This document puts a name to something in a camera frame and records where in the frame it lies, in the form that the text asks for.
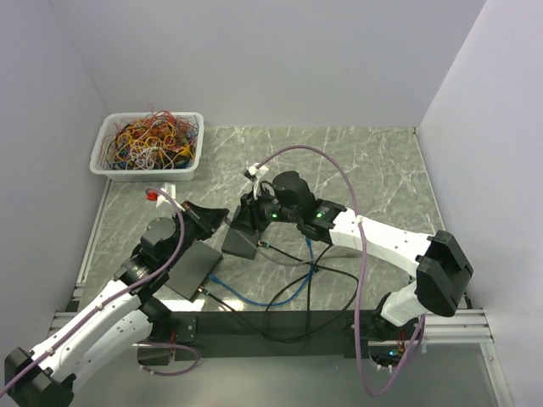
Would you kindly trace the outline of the black ethernet cable short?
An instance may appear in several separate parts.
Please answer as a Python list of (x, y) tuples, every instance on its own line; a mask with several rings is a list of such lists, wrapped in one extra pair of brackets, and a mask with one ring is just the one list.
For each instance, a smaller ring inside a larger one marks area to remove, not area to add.
[[(307, 244), (308, 249), (310, 251), (310, 255), (312, 256), (313, 252), (312, 252), (311, 240), (306, 238), (306, 244)], [(295, 259), (295, 260), (298, 260), (300, 262), (302, 261), (301, 259), (296, 258), (295, 256), (293, 256), (291, 254), (288, 254), (287, 252), (284, 252), (281, 249), (276, 248), (276, 247), (274, 247), (274, 246), (272, 246), (272, 245), (270, 245), (268, 243), (259, 241), (259, 245), (261, 245), (261, 246), (263, 246), (265, 248), (271, 248), (272, 250), (275, 250), (276, 252), (278, 252), (278, 253), (280, 253), (280, 254), (282, 254), (282, 255), (290, 258), (290, 259)], [(326, 254), (327, 251), (330, 248), (332, 248), (332, 246), (328, 246), (327, 248), (325, 248), (323, 250), (323, 252), (321, 253), (321, 257), (319, 259), (323, 259), (323, 258), (324, 259), (335, 259), (335, 258), (344, 257), (342, 254), (339, 254), (339, 252), (337, 250), (334, 250), (333, 254)], [(287, 338), (273, 337), (273, 336), (270, 336), (269, 334), (267, 334), (266, 332), (264, 332), (264, 333), (262, 333), (262, 337), (265, 340), (268, 340), (268, 341), (271, 341), (271, 342), (277, 342), (277, 343), (285, 343), (285, 344), (297, 343), (300, 340), (302, 340), (304, 337), (308, 337), (312, 333), (318, 332), (322, 328), (324, 328), (325, 326), (330, 325), (334, 320), (339, 318), (344, 313), (344, 309), (342, 309), (336, 315), (332, 316), (327, 321), (325, 320), (326, 322), (323, 322), (320, 326), (317, 326), (313, 330), (310, 330), (310, 326), (311, 326), (311, 281), (312, 281), (312, 278), (313, 278), (314, 274), (319, 271), (319, 269), (317, 267), (318, 263), (320, 262), (319, 259), (314, 260), (313, 257), (310, 258), (310, 271), (306, 275), (306, 277), (309, 277), (309, 280), (306, 283), (306, 285), (307, 285), (307, 295), (306, 295), (305, 329), (304, 329), (304, 331), (302, 331), (302, 333), (300, 333), (298, 336), (287, 337)], [(279, 297), (284, 291), (286, 291), (287, 288), (289, 288), (293, 284), (294, 284), (294, 282), (289, 283), (284, 289), (280, 290), (276, 294), (276, 296), (272, 299), (271, 302), (272, 303), (275, 302), (276, 297)], [(266, 308), (266, 310), (264, 312), (265, 316), (264, 316), (264, 320), (263, 320), (264, 325), (266, 325), (267, 313), (268, 313), (269, 308), (271, 308), (271, 306), (272, 306), (272, 304), (269, 304), (269, 305), (266, 306), (267, 308)]]

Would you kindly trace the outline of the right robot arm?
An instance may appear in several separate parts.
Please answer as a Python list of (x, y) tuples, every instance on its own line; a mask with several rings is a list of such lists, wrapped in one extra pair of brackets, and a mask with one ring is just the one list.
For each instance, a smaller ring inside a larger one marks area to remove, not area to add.
[(255, 233), (272, 222), (294, 224), (313, 241), (367, 252), (412, 278), (406, 287), (386, 294), (371, 315), (361, 318), (360, 333), (366, 339), (392, 338), (427, 313), (456, 314), (473, 267), (452, 234), (405, 231), (357, 215), (340, 203), (316, 198), (296, 171), (279, 174), (265, 189), (266, 172), (266, 167), (255, 165), (245, 170), (253, 186), (240, 198), (232, 229)]

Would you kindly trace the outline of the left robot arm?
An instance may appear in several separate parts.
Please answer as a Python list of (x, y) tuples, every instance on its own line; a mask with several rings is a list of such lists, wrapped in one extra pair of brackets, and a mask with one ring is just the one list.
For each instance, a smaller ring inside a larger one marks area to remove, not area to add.
[(185, 201), (173, 216), (152, 220), (86, 308), (33, 349), (6, 357), (1, 394), (19, 406), (67, 406), (76, 387), (124, 348), (171, 340), (177, 323), (154, 295), (175, 265), (187, 263), (182, 256), (193, 243), (212, 237), (228, 214)]

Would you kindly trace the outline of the black network switch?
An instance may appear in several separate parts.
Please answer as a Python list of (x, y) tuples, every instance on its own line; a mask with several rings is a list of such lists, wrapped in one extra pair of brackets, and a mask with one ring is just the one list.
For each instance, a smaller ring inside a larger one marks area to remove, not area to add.
[(221, 246), (221, 251), (224, 254), (253, 260), (256, 256), (256, 246), (260, 240), (260, 236), (259, 232), (249, 234), (229, 228)]
[(197, 241), (171, 268), (166, 286), (184, 299), (193, 302), (208, 275), (214, 272), (222, 259), (221, 252)]

